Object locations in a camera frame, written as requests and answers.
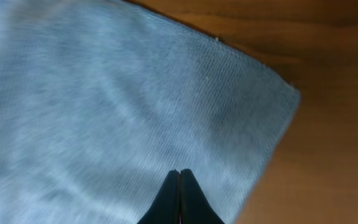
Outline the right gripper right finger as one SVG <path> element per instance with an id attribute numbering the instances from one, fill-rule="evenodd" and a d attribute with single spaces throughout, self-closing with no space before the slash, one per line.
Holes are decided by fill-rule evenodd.
<path id="1" fill-rule="evenodd" d="M 190 169 L 180 172 L 180 218 L 181 224 L 224 224 Z"/>

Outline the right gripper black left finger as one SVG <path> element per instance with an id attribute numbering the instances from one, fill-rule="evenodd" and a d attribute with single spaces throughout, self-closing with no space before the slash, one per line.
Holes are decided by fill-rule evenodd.
<path id="1" fill-rule="evenodd" d="M 180 223 L 180 173 L 171 170 L 161 185 L 151 206 L 138 224 L 179 224 Z"/>

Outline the blue microfiber cloth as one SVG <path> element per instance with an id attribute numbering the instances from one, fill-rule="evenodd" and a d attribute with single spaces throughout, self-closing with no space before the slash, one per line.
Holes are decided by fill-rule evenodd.
<path id="1" fill-rule="evenodd" d="M 233 223 L 300 93 L 125 1 L 0 1 L 0 223 L 136 223 L 170 170 Z"/>

